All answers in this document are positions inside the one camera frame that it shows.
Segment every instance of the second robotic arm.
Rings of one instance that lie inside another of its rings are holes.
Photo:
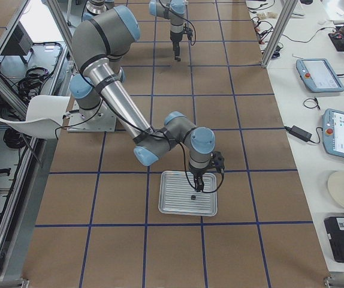
[[[184,25],[185,0],[151,0],[149,13],[153,16],[171,20],[170,39],[173,44],[174,59],[181,61],[180,42],[186,34],[192,40],[193,30]]]

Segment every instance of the robotic arm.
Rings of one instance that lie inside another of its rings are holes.
[[[149,2],[151,15],[171,20],[170,39],[173,44],[174,59],[180,59],[180,42],[186,34],[192,40],[193,30],[184,25],[185,0],[151,0]]]
[[[125,6],[114,7],[82,22],[76,28],[72,40],[74,60],[80,73],[92,81],[95,92],[102,97],[131,135],[136,144],[134,153],[138,160],[149,166],[178,143],[183,143],[189,148],[189,170],[194,175],[195,189],[202,191],[202,176],[208,169],[216,169],[224,174],[224,159],[220,152],[213,152],[213,131],[197,127],[179,112],[169,114],[164,128],[155,131],[109,66],[108,55],[127,52],[131,43],[139,38],[140,30],[130,10]],[[80,97],[79,101],[82,106],[89,102],[88,99],[83,100]]]

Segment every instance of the metal tray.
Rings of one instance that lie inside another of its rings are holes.
[[[193,184],[193,175],[188,172]],[[216,176],[212,173],[203,175],[204,191],[216,189]],[[166,214],[215,216],[218,211],[217,192],[196,192],[189,185],[185,172],[164,171],[161,174],[159,210]]]

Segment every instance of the aluminum frame profile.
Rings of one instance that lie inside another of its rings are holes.
[[[261,59],[261,66],[262,68],[267,68],[269,61],[272,58],[272,55],[274,51],[276,50],[276,46],[280,41],[280,38],[285,30],[286,24],[288,24],[288,21],[292,17],[292,13],[294,11],[294,8],[296,7],[298,0],[287,0],[280,16],[277,20],[277,24],[274,27],[272,36],[269,39],[268,45],[265,48],[264,54],[262,54]]]

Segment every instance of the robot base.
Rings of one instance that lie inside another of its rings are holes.
[[[188,178],[194,182],[190,172]],[[203,175],[204,191],[216,189],[216,176],[212,173]],[[215,216],[218,211],[217,192],[196,192],[189,185],[185,172],[164,171],[161,175],[159,210],[166,214]]]
[[[74,103],[73,110],[78,110],[79,105]],[[100,117],[97,120],[90,120],[75,127],[68,127],[69,133],[88,133],[88,132],[114,132],[116,126],[116,116],[109,109],[99,116],[98,113],[95,117]],[[84,119],[80,117],[79,113],[71,114],[69,126],[83,122]]]

